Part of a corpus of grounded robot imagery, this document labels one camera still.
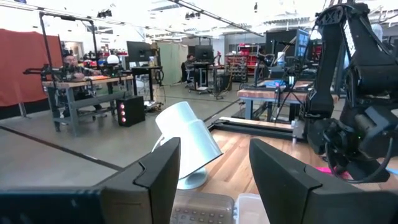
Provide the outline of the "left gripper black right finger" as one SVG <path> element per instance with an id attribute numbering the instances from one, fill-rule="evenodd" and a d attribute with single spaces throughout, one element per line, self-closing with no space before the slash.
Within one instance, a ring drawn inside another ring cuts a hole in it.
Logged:
<path id="1" fill-rule="evenodd" d="M 397 224 L 397 194 L 361 190 L 253 138 L 253 177 L 271 223 Z"/>

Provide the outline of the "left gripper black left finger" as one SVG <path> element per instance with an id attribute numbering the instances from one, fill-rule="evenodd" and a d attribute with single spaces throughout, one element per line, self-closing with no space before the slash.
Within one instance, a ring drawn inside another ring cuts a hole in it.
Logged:
<path id="1" fill-rule="evenodd" d="M 180 167 L 172 138 L 91 187 L 1 190 L 1 223 L 169 223 Z"/>

